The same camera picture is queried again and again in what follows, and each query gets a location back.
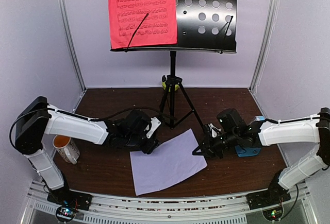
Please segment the lavender paper sheet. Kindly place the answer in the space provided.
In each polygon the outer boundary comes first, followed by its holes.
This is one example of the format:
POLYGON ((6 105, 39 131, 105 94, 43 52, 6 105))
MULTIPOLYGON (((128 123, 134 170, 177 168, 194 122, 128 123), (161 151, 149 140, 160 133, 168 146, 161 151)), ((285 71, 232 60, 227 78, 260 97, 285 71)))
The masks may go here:
POLYGON ((134 190, 137 196, 170 188, 207 167, 203 156, 194 156, 198 146, 191 129, 162 143, 151 154, 130 153, 134 190))

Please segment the black music stand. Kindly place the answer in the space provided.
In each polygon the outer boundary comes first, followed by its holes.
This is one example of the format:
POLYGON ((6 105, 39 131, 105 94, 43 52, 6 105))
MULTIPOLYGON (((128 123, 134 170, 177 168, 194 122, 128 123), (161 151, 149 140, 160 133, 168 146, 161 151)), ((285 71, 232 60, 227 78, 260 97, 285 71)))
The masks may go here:
POLYGON ((160 109, 169 107, 175 113, 175 85, 183 88, 176 75, 176 54, 181 50, 236 52, 237 0, 176 0, 178 40, 176 44, 133 47, 112 51, 167 50, 170 53, 170 74, 160 109))

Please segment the red sheet music paper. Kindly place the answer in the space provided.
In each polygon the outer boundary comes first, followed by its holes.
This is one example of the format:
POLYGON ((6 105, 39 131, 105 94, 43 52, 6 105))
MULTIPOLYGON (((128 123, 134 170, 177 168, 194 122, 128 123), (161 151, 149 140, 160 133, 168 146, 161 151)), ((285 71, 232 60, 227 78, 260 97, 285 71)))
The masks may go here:
POLYGON ((176 44, 176 0, 108 0, 112 50, 176 44))

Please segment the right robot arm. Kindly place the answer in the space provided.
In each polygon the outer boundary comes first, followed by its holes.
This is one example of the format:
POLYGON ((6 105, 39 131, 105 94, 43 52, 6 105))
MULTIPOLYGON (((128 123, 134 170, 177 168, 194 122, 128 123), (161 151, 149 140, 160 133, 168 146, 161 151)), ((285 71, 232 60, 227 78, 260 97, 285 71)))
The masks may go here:
POLYGON ((329 167, 329 108, 322 108, 319 113, 308 117, 290 120, 265 118, 249 124, 236 109, 230 108, 220 112, 217 120, 222 128, 206 125, 207 135, 192 152, 194 156, 222 158, 223 150, 235 146, 261 148, 282 143, 315 144, 308 154, 274 177, 274 182, 264 194, 269 204, 277 203, 284 196, 284 191, 329 167))

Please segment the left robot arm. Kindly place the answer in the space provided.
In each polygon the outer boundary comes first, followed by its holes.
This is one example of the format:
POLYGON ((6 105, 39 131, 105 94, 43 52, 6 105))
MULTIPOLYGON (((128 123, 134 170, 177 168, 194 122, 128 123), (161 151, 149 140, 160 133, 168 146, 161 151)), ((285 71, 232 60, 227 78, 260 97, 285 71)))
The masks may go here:
POLYGON ((128 108, 122 119, 91 118, 50 105, 44 96, 37 97, 13 122, 9 131, 12 147, 28 158, 48 190, 62 205, 70 205, 74 194, 64 174, 44 151, 43 136, 62 135, 96 145, 138 148, 150 154, 159 145, 156 130, 160 118, 149 117, 142 109, 128 108))

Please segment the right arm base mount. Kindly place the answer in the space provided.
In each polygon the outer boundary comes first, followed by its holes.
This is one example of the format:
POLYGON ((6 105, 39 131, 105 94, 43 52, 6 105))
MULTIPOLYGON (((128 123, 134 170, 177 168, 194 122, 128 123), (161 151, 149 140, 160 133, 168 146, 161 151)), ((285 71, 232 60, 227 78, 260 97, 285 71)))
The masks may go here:
POLYGON ((287 190, 267 189, 246 196, 250 210, 262 209, 266 220, 279 221, 284 215, 283 203, 291 199, 287 190))

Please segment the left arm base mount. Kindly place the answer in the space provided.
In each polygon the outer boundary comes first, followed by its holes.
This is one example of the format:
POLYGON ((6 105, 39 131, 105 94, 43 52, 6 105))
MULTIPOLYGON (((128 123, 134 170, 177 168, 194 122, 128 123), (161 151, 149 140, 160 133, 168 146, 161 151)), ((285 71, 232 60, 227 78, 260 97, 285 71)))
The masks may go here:
POLYGON ((76 217, 79 210, 89 210, 92 196, 86 193, 70 191, 68 200, 60 200, 60 197, 55 196, 53 193, 48 193, 47 201, 59 205, 55 210, 55 217, 58 221, 67 223, 76 217))

